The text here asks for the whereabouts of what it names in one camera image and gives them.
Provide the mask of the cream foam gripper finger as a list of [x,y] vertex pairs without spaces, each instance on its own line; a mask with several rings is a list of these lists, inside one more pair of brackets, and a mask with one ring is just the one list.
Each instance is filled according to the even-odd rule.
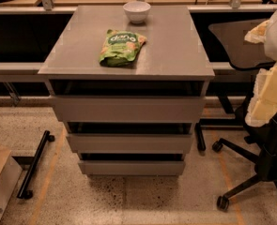
[[277,113],[277,63],[270,69],[260,68],[255,78],[254,95],[250,100],[245,122],[259,128]]

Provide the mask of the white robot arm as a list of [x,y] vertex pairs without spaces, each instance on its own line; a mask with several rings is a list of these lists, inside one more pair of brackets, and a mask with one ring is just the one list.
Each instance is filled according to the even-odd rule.
[[248,105],[245,122],[262,127],[277,113],[277,10],[244,37],[251,43],[263,43],[268,58],[275,61],[270,69],[260,68],[255,78],[254,95]]

